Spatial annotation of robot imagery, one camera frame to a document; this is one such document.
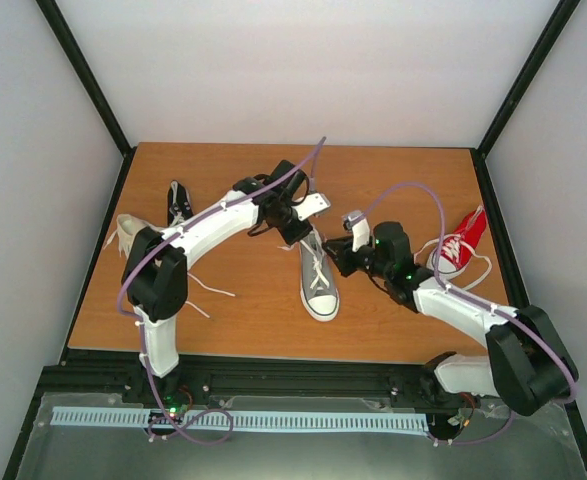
white sole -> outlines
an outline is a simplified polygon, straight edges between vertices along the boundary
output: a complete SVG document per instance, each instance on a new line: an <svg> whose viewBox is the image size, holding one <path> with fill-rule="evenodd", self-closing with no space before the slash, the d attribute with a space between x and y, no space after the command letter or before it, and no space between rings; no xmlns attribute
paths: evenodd
<svg viewBox="0 0 587 480"><path fill-rule="evenodd" d="M304 305L304 308L306 308L306 311L309 312L309 315L311 315L318 322L330 322L335 317L337 317L337 312L340 311L340 294L339 293L337 294L337 302L335 304L335 310L333 310L333 313L331 313L330 315L320 315L319 313L317 313L315 310L313 310L311 308L311 306L309 305L309 302L306 301L306 297L304 296L304 288L302 288L301 285L300 285L300 298L302 299L302 304Z"/></svg>

wooden tabletop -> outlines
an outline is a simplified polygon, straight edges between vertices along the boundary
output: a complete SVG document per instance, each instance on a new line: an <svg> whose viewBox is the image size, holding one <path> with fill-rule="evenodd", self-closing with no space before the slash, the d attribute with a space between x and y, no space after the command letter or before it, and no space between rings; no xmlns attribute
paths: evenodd
<svg viewBox="0 0 587 480"><path fill-rule="evenodd" d="M119 213L166 225L167 191L175 179L187 186L196 212L219 200L237 180L269 173L281 159L297 163L310 151L301 145L227 145L143 143L139 146L120 197ZM423 182L440 196L452 231L481 203L471 157L464 149L324 147L318 164L318 190L331 210L313 220L328 237L344 235L341 216L366 208L384 189L399 181ZM431 198L416 189L388 196L369 216L371 227L385 220L402 223L413 251L438 233ZM448 350L481 354L475 341L447 324L399 307L376 290L363 274L342 278L334 270L340 311L331 322L309 316L300 300L300 255L286 252L276 231L249 238L240 233L204 256L192 273L209 286L237 294L211 293L189 281L190 306L178 314L180 353L225 356L329 359L419 363ZM493 261L493 271L473 291L506 302L490 231L477 251ZM71 348L138 350L138 330L118 315L115 299L125 257L117 240L103 250L75 323ZM473 259L454 280L464 286L484 271Z"/></svg>

black bracket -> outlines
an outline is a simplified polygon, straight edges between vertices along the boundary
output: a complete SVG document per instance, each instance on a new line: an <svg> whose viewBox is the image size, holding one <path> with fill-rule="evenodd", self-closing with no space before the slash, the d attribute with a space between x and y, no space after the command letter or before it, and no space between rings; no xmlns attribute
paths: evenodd
<svg viewBox="0 0 587 480"><path fill-rule="evenodd" d="M530 305L516 314L560 357L577 381L577 367L546 312ZM520 415L532 415L548 401L568 393L562 371L516 326L508 323L492 327L486 334L486 345L495 388L504 403Z"/></svg>
<svg viewBox="0 0 587 480"><path fill-rule="evenodd" d="M378 288L398 305L417 312L413 292L433 272L413 261L408 235L399 222L376 225L369 243L357 252L353 252L352 235L327 240L322 248L343 277L359 270L371 279L381 278L384 288L374 282Z"/></svg>
<svg viewBox="0 0 587 480"><path fill-rule="evenodd" d="M233 189L246 194L256 192L265 185L269 185L290 172L295 165L288 160L282 160L270 175L259 174L240 180ZM309 178L302 170L296 171L290 178L272 190L264 192L253 199L259 206L258 220L255 227L249 230L249 236L257 236L276 228L287 245L293 245L306 237L313 229L308 220L299 220L293 210L296 203L293 200L295 192L306 183L306 193L309 193Z"/></svg>
<svg viewBox="0 0 587 480"><path fill-rule="evenodd" d="M122 283L162 236L150 227L140 230L133 241L126 262ZM177 314L188 297L186 256L181 248L167 245L147 263L127 290L132 305L141 305L151 321L163 320Z"/></svg>

sneaker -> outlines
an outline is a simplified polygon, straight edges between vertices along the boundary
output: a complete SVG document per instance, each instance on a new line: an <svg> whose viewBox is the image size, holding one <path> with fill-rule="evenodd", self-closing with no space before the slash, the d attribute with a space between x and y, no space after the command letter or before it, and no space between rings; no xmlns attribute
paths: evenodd
<svg viewBox="0 0 587 480"><path fill-rule="evenodd" d="M144 227L151 227L153 230L158 232L161 230L155 225L151 225L149 222L134 217L133 215L129 215L128 213L118 215L117 219L115 220L115 224L115 231L106 240L102 250L111 244L115 238L115 235L117 234L120 255L124 253L126 258L129 258L129 253L131 253L131 247L133 246L133 240L135 240L135 235L137 235L140 230L142 230Z"/></svg>
<svg viewBox="0 0 587 480"><path fill-rule="evenodd" d="M453 233L444 237L442 254L438 263L442 277L451 279L464 272L471 257L475 255L475 249L480 243L484 230L486 230L486 212L480 205L477 210L464 217ZM433 261L436 251L437 248L431 252L426 262L427 268L431 270L434 269Z"/></svg>
<svg viewBox="0 0 587 480"><path fill-rule="evenodd" d="M328 322L337 315L340 297L333 281L328 258L322 250L322 239L317 229L300 240L302 280L300 295L302 303L311 316Z"/></svg>
<svg viewBox="0 0 587 480"><path fill-rule="evenodd" d="M193 216L191 207L191 196L189 191L181 183L173 180L167 194L168 214L167 224L169 227L179 225Z"/></svg>

red sneaker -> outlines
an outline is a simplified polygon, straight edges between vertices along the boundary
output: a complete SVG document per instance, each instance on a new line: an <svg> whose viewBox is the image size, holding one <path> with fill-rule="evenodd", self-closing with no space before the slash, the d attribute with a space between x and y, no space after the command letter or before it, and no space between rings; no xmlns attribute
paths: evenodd
<svg viewBox="0 0 587 480"><path fill-rule="evenodd" d="M451 234L444 236L442 255L438 263L441 275L446 279L455 278L466 269L471 257L477 256L475 248L486 230L486 212L480 205L469 213ZM431 252L426 266L433 270L433 261L437 248Z"/></svg>

